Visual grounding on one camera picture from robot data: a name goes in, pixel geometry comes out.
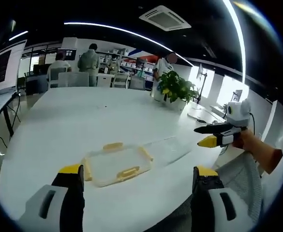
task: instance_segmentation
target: oval table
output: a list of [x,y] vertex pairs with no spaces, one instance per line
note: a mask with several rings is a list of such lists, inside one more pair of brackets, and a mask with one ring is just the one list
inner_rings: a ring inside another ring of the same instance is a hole
[[87,152],[108,143],[145,144],[176,136],[192,148],[176,162],[103,188],[85,182],[85,232],[144,231],[190,196],[193,167],[211,168],[220,153],[219,147],[197,146],[205,135],[194,128],[202,124],[187,113],[195,110],[205,121],[217,119],[196,108],[202,107],[192,102],[180,114],[140,90],[50,89],[11,139],[0,172],[0,203],[11,218],[19,219],[37,190],[51,184],[60,168],[80,162]]

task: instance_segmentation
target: person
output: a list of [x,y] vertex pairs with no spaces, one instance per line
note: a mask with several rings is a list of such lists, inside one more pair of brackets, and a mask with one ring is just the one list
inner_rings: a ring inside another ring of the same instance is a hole
[[78,61],[78,68],[80,72],[89,73],[89,86],[96,86],[97,74],[100,66],[99,56],[95,52],[97,44],[92,43],[89,50],[82,54]]
[[49,80],[50,80],[51,69],[56,69],[56,68],[66,68],[67,72],[72,71],[72,67],[67,61],[65,61],[65,55],[62,52],[56,54],[55,61],[48,68],[47,76]]
[[154,69],[153,69],[153,87],[151,96],[154,96],[155,90],[158,86],[160,76],[162,76],[163,73],[168,73],[170,71],[174,70],[174,67],[172,64],[176,63],[178,60],[178,57],[176,53],[172,52],[169,53],[165,58],[161,58],[157,61]]
[[112,54],[112,58],[108,61],[107,68],[108,68],[108,73],[110,74],[115,74],[120,70],[119,61],[117,60],[116,54]]
[[283,136],[278,140],[278,148],[263,143],[250,130],[241,132],[233,146],[250,152],[259,165],[266,171],[262,176],[262,212],[265,213],[283,184]]

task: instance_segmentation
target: person in gray shirt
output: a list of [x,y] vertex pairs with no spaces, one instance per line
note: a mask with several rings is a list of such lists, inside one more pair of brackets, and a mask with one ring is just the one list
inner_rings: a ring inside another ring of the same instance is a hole
[[79,72],[89,73],[89,86],[96,86],[97,74],[100,66],[99,56],[95,52],[97,44],[92,43],[89,50],[82,54],[78,61]]

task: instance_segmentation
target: human hand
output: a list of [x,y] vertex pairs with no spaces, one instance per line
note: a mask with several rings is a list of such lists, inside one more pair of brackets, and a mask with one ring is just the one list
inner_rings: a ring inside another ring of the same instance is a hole
[[250,131],[249,129],[246,129],[240,132],[240,137],[237,138],[232,143],[232,145],[234,147],[251,152],[252,147],[256,144],[257,141],[259,141],[259,139],[254,136],[252,131]]

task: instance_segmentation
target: white flower pot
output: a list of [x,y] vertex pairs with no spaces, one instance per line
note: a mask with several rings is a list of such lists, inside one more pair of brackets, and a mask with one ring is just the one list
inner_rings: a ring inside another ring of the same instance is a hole
[[186,101],[183,101],[181,99],[175,100],[173,103],[170,103],[170,99],[166,99],[166,105],[168,108],[177,111],[177,112],[182,112],[184,107],[186,106]]
[[164,101],[164,94],[162,94],[157,89],[154,91],[154,96],[153,97],[158,102],[163,102]]

